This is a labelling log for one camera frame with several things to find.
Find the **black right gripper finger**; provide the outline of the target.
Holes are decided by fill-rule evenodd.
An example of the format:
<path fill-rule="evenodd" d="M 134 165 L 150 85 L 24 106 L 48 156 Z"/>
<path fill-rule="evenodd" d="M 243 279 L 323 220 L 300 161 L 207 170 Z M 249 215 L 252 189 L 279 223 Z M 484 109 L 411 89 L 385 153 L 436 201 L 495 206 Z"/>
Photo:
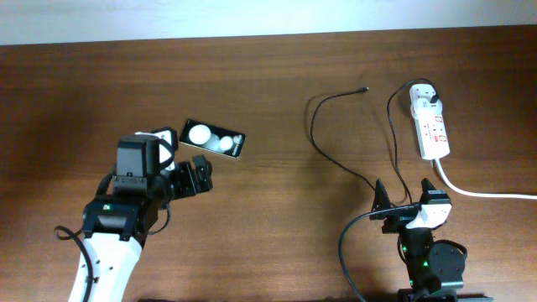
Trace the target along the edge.
<path fill-rule="evenodd" d="M 375 183 L 375 195 L 373 199 L 372 210 L 381 211 L 387 210 L 392 207 L 390 199 L 388 197 L 387 191 L 383 182 L 380 179 L 376 180 Z"/>
<path fill-rule="evenodd" d="M 447 193 L 444 190 L 436 189 L 427 178 L 421 180 L 421 187 L 420 203 L 422 205 L 443 205 L 447 203 Z"/>

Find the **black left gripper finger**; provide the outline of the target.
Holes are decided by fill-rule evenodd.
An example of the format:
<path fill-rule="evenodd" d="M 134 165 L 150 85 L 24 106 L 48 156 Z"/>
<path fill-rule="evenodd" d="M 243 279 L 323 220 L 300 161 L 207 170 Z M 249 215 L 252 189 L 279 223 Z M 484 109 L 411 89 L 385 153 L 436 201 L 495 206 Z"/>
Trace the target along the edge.
<path fill-rule="evenodd" d="M 164 140 L 164 147 L 169 151 L 176 151 L 178 149 L 178 135 L 177 131 L 170 127 L 155 129 L 151 132 L 159 139 Z"/>
<path fill-rule="evenodd" d="M 196 170 L 196 192 L 205 193 L 213 188 L 212 184 L 212 165 L 211 162 L 203 155 L 197 155 L 193 158 Z"/>

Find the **black smartphone with lit screen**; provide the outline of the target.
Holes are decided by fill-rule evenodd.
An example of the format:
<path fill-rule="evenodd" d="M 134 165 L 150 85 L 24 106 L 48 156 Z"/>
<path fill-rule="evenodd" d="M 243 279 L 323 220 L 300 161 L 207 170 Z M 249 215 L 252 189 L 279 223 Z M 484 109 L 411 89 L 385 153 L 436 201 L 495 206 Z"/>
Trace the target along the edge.
<path fill-rule="evenodd" d="M 179 135 L 179 142 L 237 159 L 240 157 L 246 138 L 245 133 L 188 119 Z"/>

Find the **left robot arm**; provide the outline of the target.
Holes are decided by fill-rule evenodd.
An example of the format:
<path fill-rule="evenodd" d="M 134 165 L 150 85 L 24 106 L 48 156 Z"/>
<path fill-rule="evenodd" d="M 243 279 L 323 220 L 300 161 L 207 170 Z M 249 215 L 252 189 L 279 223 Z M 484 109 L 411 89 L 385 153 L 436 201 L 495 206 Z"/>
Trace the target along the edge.
<path fill-rule="evenodd" d="M 177 132 L 161 128 L 120 138 L 112 172 L 98 185 L 72 239 L 81 250 L 71 301 L 119 301 L 159 211 L 172 200 L 212 189 L 212 166 L 202 155 L 175 162 Z"/>

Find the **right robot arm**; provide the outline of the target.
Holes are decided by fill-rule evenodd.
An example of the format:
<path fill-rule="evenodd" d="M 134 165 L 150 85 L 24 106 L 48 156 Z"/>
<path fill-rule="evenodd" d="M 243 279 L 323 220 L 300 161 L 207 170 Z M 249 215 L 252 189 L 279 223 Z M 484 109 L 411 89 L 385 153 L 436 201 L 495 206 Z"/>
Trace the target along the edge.
<path fill-rule="evenodd" d="M 433 231 L 447 222 L 449 195 L 421 180 L 420 200 L 405 206 L 391 204 L 381 180 L 376 181 L 371 220 L 383 222 L 382 233 L 398 236 L 398 253 L 405 263 L 410 287 L 397 293 L 398 301 L 492 301 L 484 294 L 459 295 L 468 251 L 458 242 L 436 240 Z"/>

